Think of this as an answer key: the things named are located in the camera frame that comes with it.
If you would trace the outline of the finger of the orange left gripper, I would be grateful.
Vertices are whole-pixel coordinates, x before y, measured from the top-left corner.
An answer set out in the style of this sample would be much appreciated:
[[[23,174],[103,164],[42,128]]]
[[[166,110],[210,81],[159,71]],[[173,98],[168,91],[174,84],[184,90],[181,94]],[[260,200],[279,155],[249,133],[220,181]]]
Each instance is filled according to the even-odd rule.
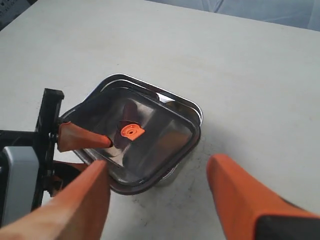
[[[68,152],[79,149],[110,148],[112,141],[105,135],[81,128],[72,122],[59,125],[57,149]]]
[[[51,178],[51,197],[55,197],[68,184],[77,178],[87,167],[88,165],[86,163],[54,161],[54,173]]]

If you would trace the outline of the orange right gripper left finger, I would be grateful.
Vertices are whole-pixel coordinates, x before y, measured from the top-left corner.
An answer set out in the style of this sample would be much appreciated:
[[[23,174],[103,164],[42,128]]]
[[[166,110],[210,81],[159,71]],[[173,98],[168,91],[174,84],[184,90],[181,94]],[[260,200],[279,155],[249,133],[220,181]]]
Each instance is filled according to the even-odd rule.
[[[44,206],[1,228],[2,240],[99,240],[110,203],[107,162],[96,160]]]

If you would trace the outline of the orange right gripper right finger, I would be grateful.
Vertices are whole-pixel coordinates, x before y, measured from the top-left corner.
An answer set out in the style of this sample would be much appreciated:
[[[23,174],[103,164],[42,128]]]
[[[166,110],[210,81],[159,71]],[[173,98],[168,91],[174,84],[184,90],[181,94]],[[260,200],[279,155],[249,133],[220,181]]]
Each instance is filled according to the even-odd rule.
[[[320,217],[279,196],[226,154],[206,165],[215,209],[228,240],[318,240]]]

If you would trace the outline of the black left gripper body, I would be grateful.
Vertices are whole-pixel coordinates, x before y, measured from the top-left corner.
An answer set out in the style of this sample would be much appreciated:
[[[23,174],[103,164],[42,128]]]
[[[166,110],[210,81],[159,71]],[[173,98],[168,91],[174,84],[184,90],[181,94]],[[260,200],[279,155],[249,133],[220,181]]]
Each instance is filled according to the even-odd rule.
[[[4,147],[32,147],[35,150],[39,170],[36,171],[35,193],[31,209],[40,207],[45,190],[49,190],[55,173],[53,158],[58,142],[60,110],[65,95],[61,90],[45,88],[34,131],[0,131],[0,205],[4,205],[4,188],[9,181],[9,163]]]

